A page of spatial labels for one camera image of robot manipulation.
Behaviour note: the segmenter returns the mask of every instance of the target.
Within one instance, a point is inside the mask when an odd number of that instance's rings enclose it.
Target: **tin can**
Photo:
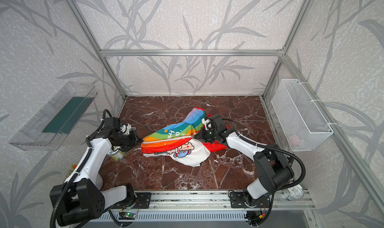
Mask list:
[[[112,158],[114,161],[119,161],[124,159],[125,153],[122,152],[121,150],[118,150],[120,148],[119,146],[114,146],[113,149],[111,149],[107,155]]]

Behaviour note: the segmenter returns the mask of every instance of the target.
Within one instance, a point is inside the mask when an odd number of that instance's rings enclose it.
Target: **red marble table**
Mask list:
[[[128,97],[120,119],[135,126],[143,138],[182,121],[194,107],[230,117],[242,134],[256,141],[275,141],[258,96]],[[99,173],[103,190],[125,183],[135,190],[242,189],[256,178],[252,160],[234,149],[214,152],[200,167],[190,167],[170,157],[146,158],[139,145],[122,161],[106,157]]]

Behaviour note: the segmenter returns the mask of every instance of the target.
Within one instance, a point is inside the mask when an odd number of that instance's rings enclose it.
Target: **wallpaper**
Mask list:
[[[384,0],[315,0],[288,52],[382,185],[383,12]]]
[[[49,191],[83,155],[102,110],[123,104],[64,2],[0,0],[0,226],[48,227]],[[55,152],[22,151],[8,141],[68,81],[98,95]]]
[[[76,0],[101,49],[281,49],[303,0]]]
[[[108,57],[127,94],[260,95],[271,76],[273,56]]]
[[[271,105],[271,99],[281,79],[293,78],[282,64],[265,96],[272,122],[286,150],[290,147]],[[384,217],[362,186],[360,178],[344,160],[332,137],[312,151],[295,154],[306,166],[306,176],[301,185],[310,191],[325,228],[384,227]],[[296,176],[299,176],[300,166],[297,162],[294,162],[293,169]]]

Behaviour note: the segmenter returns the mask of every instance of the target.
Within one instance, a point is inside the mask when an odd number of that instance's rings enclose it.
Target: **wire mesh basket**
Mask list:
[[[293,151],[313,150],[333,134],[299,80],[282,79],[271,103]]]

